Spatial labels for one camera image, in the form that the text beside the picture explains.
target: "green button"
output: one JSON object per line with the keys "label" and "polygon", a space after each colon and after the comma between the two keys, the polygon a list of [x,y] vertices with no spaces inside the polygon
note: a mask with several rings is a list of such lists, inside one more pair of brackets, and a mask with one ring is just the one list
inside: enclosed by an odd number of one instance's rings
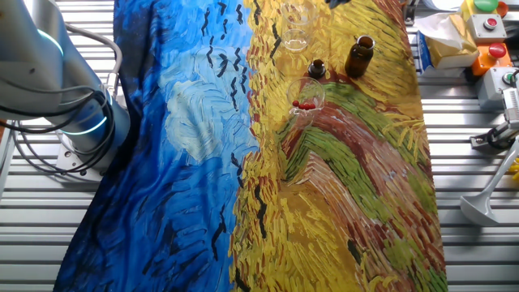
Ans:
{"label": "green button", "polygon": [[499,4],[498,0],[474,0],[474,5],[484,12],[493,12]]}

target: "metal grating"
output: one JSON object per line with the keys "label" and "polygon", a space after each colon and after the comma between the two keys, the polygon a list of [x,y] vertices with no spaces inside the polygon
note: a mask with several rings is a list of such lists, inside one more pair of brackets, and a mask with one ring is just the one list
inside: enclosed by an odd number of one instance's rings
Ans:
{"label": "metal grating", "polygon": [[[113,1],[58,1],[65,21],[112,37]],[[431,11],[421,6],[420,15]],[[417,55],[416,28],[409,28]],[[114,55],[103,45],[71,34],[88,64],[105,79]],[[504,121],[502,113],[479,109],[475,89],[463,79],[420,79],[432,169],[452,292],[519,291],[519,184],[503,178],[491,205],[503,224],[473,227],[461,214],[459,198],[476,194],[496,172],[503,154],[492,157],[471,149],[469,137]],[[30,122],[47,125],[43,119]],[[54,135],[30,135],[44,158],[55,162]],[[51,291],[67,246],[97,189],[92,183],[61,184],[37,172],[13,150],[0,164],[0,291]]]}

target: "orange button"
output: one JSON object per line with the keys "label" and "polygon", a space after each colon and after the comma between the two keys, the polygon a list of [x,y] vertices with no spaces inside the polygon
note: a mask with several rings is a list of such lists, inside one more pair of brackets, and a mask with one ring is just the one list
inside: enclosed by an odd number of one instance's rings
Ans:
{"label": "orange button", "polygon": [[504,18],[510,11],[510,7],[508,7],[507,3],[500,1],[496,10],[497,14],[501,15],[501,17]]}

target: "brown glass bottle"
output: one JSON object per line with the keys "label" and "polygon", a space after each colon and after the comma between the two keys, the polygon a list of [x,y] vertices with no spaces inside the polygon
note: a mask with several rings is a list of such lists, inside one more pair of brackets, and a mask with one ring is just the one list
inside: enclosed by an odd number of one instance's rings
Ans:
{"label": "brown glass bottle", "polygon": [[375,41],[370,36],[361,36],[357,43],[351,47],[345,70],[351,78],[358,78],[366,73],[367,67],[373,58],[373,48]]}
{"label": "brown glass bottle", "polygon": [[324,62],[317,59],[314,60],[308,67],[308,75],[313,79],[321,79],[326,74]]}

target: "clear glass cup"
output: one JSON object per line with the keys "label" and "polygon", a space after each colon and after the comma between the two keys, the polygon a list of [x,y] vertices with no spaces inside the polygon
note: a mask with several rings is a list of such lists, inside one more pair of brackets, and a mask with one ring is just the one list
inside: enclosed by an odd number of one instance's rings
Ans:
{"label": "clear glass cup", "polygon": [[317,80],[302,77],[292,82],[286,90],[291,114],[313,117],[324,107],[324,87]]}
{"label": "clear glass cup", "polygon": [[308,0],[288,1],[281,6],[281,14],[283,46],[296,52],[305,49],[311,41],[314,22],[318,16],[315,4]]}

